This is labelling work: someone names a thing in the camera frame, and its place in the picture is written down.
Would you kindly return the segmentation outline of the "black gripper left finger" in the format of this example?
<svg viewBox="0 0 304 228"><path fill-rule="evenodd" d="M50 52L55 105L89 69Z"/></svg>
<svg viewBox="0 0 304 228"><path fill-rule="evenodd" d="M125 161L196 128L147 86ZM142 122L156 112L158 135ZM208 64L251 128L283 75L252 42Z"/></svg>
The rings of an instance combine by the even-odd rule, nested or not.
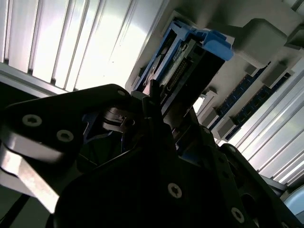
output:
<svg viewBox="0 0 304 228"><path fill-rule="evenodd" d="M1 125L0 166L55 213L64 189L91 172L75 172L81 148L105 138L105 130L123 135L125 152L117 157L137 149L177 155L162 118L159 84L152 81L149 95L110 84L8 106Z"/></svg>

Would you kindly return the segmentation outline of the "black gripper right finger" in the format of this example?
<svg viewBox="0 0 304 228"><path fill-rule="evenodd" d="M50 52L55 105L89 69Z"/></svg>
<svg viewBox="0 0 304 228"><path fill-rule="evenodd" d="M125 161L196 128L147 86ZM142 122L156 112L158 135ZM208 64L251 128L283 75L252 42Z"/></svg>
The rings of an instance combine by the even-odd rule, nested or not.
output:
<svg viewBox="0 0 304 228"><path fill-rule="evenodd" d="M231 144L218 146L206 127L189 124L174 131L181 158L204 169L204 189L227 228L300 228L302 223Z"/></svg>

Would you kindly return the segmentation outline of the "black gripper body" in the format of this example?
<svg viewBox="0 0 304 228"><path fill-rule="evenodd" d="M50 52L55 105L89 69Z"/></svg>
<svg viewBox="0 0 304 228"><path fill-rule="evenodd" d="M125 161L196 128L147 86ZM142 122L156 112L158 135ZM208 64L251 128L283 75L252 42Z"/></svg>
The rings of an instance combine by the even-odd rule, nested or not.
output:
<svg viewBox="0 0 304 228"><path fill-rule="evenodd" d="M72 181L56 228L224 228L229 212L206 172L176 154L127 152Z"/></svg>

